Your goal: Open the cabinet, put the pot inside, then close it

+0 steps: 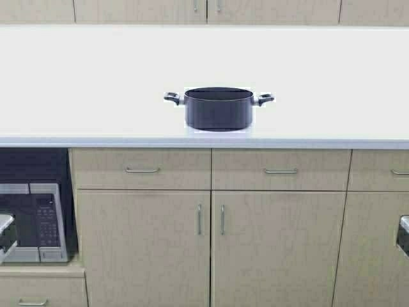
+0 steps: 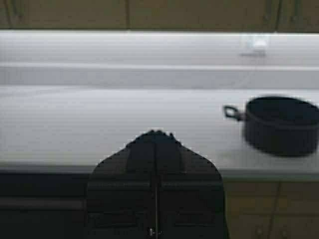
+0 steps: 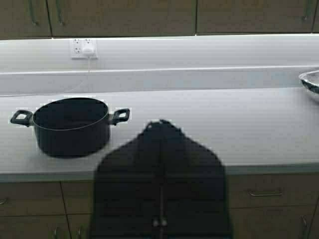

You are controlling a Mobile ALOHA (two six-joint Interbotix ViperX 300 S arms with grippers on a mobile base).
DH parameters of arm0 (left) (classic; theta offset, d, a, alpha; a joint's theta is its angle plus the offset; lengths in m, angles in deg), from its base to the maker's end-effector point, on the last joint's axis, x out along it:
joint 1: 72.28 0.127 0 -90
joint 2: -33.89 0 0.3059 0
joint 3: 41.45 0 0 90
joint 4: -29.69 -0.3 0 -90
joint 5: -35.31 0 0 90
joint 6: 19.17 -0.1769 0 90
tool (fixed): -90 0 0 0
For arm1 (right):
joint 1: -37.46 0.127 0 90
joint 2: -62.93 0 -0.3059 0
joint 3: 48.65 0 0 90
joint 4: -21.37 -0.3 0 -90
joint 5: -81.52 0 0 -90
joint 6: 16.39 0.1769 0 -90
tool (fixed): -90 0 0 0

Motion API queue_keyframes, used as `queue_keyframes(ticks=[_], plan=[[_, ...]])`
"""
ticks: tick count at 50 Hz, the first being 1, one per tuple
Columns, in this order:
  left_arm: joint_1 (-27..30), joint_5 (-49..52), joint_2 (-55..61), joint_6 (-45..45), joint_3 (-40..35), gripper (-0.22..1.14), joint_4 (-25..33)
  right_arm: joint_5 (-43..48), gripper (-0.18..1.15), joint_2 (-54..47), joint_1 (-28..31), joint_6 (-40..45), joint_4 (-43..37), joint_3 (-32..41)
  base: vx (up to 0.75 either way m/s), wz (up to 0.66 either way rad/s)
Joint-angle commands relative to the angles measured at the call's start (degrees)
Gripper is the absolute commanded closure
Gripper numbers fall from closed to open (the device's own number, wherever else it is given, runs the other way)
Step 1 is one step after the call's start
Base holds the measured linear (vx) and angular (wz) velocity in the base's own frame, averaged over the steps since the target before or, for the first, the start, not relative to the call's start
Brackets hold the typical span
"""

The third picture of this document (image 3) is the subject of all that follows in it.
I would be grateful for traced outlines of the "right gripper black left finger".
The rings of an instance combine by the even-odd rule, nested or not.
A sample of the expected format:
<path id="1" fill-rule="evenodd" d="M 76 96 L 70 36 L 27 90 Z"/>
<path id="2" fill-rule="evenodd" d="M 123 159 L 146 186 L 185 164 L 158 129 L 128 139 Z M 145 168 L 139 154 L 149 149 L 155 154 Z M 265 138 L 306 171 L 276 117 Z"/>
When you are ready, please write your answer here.
<path id="1" fill-rule="evenodd" d="M 160 143 L 161 123 L 150 122 L 104 156 L 94 175 L 90 238 L 156 238 Z"/>

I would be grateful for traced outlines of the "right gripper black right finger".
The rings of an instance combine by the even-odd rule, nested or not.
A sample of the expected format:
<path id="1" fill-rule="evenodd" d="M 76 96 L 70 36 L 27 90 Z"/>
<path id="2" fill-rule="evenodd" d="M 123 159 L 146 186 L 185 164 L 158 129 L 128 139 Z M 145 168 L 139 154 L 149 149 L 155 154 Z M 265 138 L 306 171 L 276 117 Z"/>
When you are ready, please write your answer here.
<path id="1" fill-rule="evenodd" d="M 231 239 L 225 169 L 217 155 L 167 120 L 162 130 L 165 239 Z"/>

